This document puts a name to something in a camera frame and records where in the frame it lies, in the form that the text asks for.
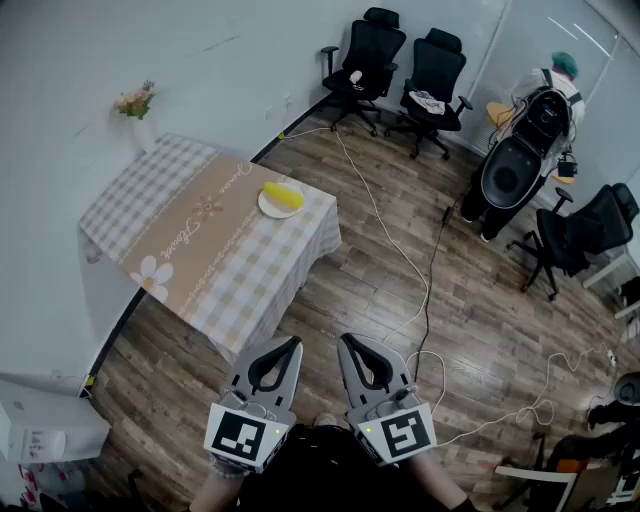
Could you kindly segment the white plate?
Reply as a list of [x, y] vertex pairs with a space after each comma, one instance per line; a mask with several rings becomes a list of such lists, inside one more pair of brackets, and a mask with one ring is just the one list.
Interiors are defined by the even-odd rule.
[[[287, 182], [282, 182], [279, 184], [283, 184], [284, 186], [287, 186], [295, 190], [296, 192], [300, 192], [304, 197], [304, 194], [299, 186], [293, 183], [287, 183]], [[273, 200], [270, 196], [266, 195], [262, 190], [258, 196], [258, 206], [265, 215], [271, 218], [285, 219], [300, 212], [304, 205], [300, 209], [288, 208], [283, 204]]]

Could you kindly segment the crumpled light cloth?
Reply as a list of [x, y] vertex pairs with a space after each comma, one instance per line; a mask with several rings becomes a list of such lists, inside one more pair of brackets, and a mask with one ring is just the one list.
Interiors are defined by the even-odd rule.
[[446, 112], [447, 104], [437, 100], [427, 91], [412, 90], [409, 92], [409, 97], [429, 114], [442, 116]]

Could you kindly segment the person's left forearm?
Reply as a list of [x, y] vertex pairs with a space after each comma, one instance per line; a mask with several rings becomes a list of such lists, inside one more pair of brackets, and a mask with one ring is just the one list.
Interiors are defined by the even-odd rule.
[[188, 507], [189, 512], [231, 512], [238, 499], [245, 476], [212, 470]]

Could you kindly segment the white desk frame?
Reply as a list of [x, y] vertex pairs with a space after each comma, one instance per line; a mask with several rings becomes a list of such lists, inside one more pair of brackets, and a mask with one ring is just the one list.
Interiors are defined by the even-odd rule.
[[[603, 267], [602, 269], [597, 271], [595, 274], [593, 274], [592, 276], [587, 278], [585, 281], [583, 281], [582, 287], [584, 289], [588, 289], [589, 287], [593, 286], [595, 283], [599, 282], [600, 280], [604, 279], [606, 276], [611, 274], [618, 267], [626, 263], [629, 263], [633, 267], [633, 269], [636, 271], [636, 274], [640, 276], [640, 259], [634, 257], [628, 251], [625, 251], [620, 256], [611, 260], [605, 267]], [[640, 300], [617, 311], [614, 314], [613, 318], [615, 320], [622, 319], [627, 315], [635, 312], [638, 309], [640, 309]]]

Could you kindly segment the white red plastic bag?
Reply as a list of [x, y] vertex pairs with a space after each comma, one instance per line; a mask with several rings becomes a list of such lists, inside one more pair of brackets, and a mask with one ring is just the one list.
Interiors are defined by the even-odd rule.
[[40, 493], [62, 499], [86, 488], [83, 467], [72, 462], [19, 464], [18, 468], [31, 499]]

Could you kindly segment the white cabinet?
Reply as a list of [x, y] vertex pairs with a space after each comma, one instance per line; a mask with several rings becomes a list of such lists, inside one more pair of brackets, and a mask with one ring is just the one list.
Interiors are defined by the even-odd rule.
[[61, 463], [100, 455], [110, 431], [86, 399], [0, 380], [0, 455], [16, 463]]

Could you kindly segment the white vase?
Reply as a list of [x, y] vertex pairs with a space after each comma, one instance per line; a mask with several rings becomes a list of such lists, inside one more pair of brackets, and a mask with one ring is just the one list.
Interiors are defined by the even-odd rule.
[[150, 122], [145, 118], [132, 119], [133, 134], [146, 154], [151, 154], [156, 148], [156, 137]]

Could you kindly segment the person's black clothing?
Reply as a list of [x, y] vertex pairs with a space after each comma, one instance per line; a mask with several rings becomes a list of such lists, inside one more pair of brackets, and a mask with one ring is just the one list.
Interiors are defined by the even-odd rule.
[[267, 469], [246, 477], [237, 511], [479, 512], [470, 502], [447, 510], [405, 461], [378, 467], [349, 431], [297, 425]]

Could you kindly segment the round wooden table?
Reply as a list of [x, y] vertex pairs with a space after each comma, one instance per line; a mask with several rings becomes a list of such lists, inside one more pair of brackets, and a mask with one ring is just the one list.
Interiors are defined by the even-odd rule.
[[508, 107], [497, 102], [489, 102], [486, 109], [490, 122], [498, 129], [510, 123], [515, 113], [514, 107]]

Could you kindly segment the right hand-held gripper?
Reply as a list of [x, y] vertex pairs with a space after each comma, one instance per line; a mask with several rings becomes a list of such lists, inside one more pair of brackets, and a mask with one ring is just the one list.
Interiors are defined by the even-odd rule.
[[[402, 356], [390, 346], [361, 334], [345, 333], [337, 342], [343, 384], [352, 408], [347, 420], [378, 467], [398, 464], [434, 448], [431, 408]], [[367, 405], [369, 396], [390, 396]]]

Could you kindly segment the checkered beige tablecloth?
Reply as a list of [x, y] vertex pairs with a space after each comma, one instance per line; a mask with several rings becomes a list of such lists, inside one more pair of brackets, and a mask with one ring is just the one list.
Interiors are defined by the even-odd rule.
[[[266, 182], [299, 186], [302, 210], [265, 215]], [[115, 178], [79, 226], [228, 361], [274, 334], [312, 265], [341, 242], [334, 196], [174, 134]]]

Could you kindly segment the black office chair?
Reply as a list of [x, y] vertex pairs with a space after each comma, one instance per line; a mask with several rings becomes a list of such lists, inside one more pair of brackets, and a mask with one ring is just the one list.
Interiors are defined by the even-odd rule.
[[554, 268], [569, 277], [588, 269], [589, 254], [599, 255], [632, 240], [632, 222], [640, 214], [640, 205], [624, 183], [603, 186], [585, 206], [568, 216], [561, 215], [559, 209], [572, 197], [560, 187], [556, 192], [559, 201], [553, 209], [536, 211], [536, 228], [505, 247], [509, 251], [517, 246], [536, 258], [536, 267], [521, 291], [526, 292], [544, 271], [551, 285], [551, 301], [558, 294]]
[[[335, 131], [338, 124], [350, 115], [356, 115], [370, 128], [370, 134], [377, 135], [377, 127], [367, 114], [373, 112], [380, 120], [382, 110], [374, 101], [388, 94], [391, 81], [398, 65], [396, 55], [406, 41], [406, 34], [400, 30], [400, 17], [395, 11], [381, 7], [369, 8], [363, 17], [351, 25], [350, 44], [341, 68], [333, 68], [333, 54], [336, 46], [327, 46], [321, 53], [327, 57], [328, 74], [322, 85], [330, 91], [324, 103], [342, 109], [331, 124]], [[350, 75], [359, 70], [362, 78], [357, 85], [349, 81]]]
[[[462, 42], [459, 37], [438, 28], [432, 28], [424, 38], [418, 38], [413, 45], [413, 72], [405, 80], [396, 123], [388, 126], [384, 135], [388, 137], [393, 131], [413, 133], [416, 136], [410, 157], [415, 159], [420, 154], [422, 141], [427, 139], [443, 150], [442, 158], [449, 158], [449, 151], [439, 140], [441, 131], [458, 132], [461, 130], [460, 116], [463, 110], [471, 110], [472, 104], [461, 96], [459, 105], [451, 105], [454, 88], [465, 64], [466, 56], [462, 53]], [[410, 97], [409, 92], [427, 91], [437, 100], [447, 104], [442, 116], [432, 115], [423, 110]]]

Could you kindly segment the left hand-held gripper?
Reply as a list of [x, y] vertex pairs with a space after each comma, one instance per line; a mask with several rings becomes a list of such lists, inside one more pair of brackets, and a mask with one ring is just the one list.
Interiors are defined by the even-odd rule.
[[293, 412], [276, 406], [292, 405], [302, 356], [298, 336], [274, 338], [243, 351], [230, 373], [232, 389], [211, 405], [204, 449], [225, 464], [263, 473], [296, 423]]

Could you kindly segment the pink flower bouquet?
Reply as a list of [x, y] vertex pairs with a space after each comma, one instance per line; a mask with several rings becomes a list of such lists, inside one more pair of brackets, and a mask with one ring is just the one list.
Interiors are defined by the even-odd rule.
[[156, 96], [155, 83], [146, 80], [141, 88], [133, 93], [121, 94], [113, 104], [113, 110], [127, 117], [143, 120], [150, 110], [150, 103]]

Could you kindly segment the yellow corn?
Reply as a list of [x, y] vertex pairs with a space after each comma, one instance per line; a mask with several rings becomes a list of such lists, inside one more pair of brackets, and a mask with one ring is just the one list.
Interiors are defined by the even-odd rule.
[[273, 200], [291, 209], [300, 209], [304, 205], [303, 195], [283, 184], [266, 182], [263, 192]]

